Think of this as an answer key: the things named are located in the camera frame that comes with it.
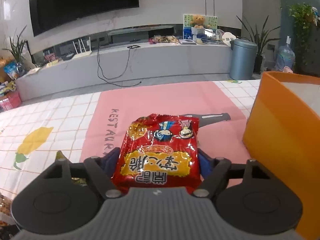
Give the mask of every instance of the pink placemat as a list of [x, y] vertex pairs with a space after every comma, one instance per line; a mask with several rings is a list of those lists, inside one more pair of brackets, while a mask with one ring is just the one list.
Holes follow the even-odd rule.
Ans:
[[230, 120], [199, 129], [198, 147], [211, 157], [222, 156], [234, 163], [245, 163], [249, 158], [242, 143], [246, 118], [241, 110], [213, 82], [191, 82], [102, 92], [80, 161], [121, 147], [131, 122], [151, 113], [206, 117], [227, 113]]

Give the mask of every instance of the circular black cover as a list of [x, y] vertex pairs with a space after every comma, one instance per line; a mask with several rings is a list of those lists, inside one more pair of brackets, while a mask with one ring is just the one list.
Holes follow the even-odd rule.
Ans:
[[268, 179], [227, 188], [217, 197], [216, 208], [232, 226], [258, 235], [290, 230], [302, 214], [300, 199], [287, 187]]
[[54, 178], [33, 181], [13, 200], [11, 210], [19, 227], [53, 235], [86, 224], [98, 208], [98, 198], [87, 186]]

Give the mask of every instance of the red snack package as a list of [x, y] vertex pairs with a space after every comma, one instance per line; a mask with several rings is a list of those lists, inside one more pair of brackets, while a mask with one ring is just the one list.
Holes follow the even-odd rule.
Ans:
[[151, 114], [133, 122], [122, 143], [112, 181], [129, 187], [181, 187], [201, 183], [197, 156], [199, 119]]

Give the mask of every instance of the trash can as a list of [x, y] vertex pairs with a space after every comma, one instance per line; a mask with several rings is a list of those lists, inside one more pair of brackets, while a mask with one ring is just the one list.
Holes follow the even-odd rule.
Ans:
[[257, 56], [257, 44], [235, 39], [231, 42], [232, 60], [230, 77], [234, 80], [249, 80], [252, 78], [254, 61]]

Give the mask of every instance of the trash can lid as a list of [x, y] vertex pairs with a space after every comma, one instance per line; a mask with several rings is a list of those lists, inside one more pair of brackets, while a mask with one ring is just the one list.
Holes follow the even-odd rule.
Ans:
[[240, 46], [240, 47], [244, 47], [247, 49], [257, 49], [258, 48], [258, 45], [251, 42], [251, 41], [235, 39], [234, 42], [235, 42], [235, 45]]

